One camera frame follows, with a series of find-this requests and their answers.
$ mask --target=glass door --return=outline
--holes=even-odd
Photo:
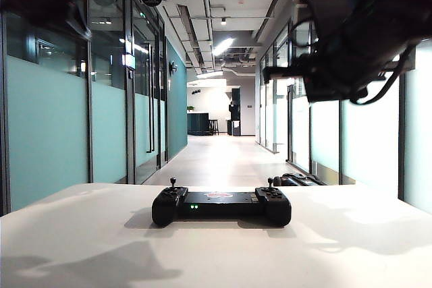
[[[159,153],[159,31],[148,12],[134,8],[136,183],[157,169]]]

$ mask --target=game controller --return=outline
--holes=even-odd
[[[152,205],[153,222],[167,226],[174,219],[207,219],[209,217],[264,216],[275,226],[283,227],[291,221],[291,204],[285,195],[272,187],[259,187],[255,192],[189,192],[186,187],[176,187],[170,179],[167,187],[155,198]]]

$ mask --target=frosted glass panel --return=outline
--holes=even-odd
[[[259,138],[260,143],[265,145],[265,86],[260,86],[260,101],[261,106],[259,108]]]
[[[292,152],[294,163],[309,170],[309,102],[302,96],[292,100]]]
[[[313,173],[325,183],[339,183],[339,102],[311,106]]]
[[[149,97],[135,94],[135,141],[136,165],[140,166],[150,159],[147,150],[150,148],[149,132]]]
[[[404,199],[432,213],[432,42],[416,50],[416,70],[406,74],[406,138]]]
[[[265,85],[267,88],[265,101],[265,146],[273,150],[273,80]]]
[[[372,82],[368,98],[382,86]],[[392,197],[398,196],[398,118],[398,82],[372,105],[343,103],[344,175]]]
[[[7,57],[11,207],[86,183],[86,80]]]
[[[286,154],[288,151],[288,86],[292,79],[279,79],[276,89],[276,142],[277,151]]]
[[[92,83],[93,163],[95,182],[117,182],[126,176],[125,91]]]
[[[161,152],[166,150],[165,141],[165,101],[161,100]]]

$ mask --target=floor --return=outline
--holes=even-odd
[[[255,142],[254,136],[188,136],[188,145],[145,185],[260,186],[268,177],[296,172],[285,154],[273,154]]]

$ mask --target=hallway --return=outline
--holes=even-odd
[[[188,136],[188,145],[173,160],[152,175],[145,185],[260,186],[268,177],[296,170],[285,154],[272,154],[253,136]]]

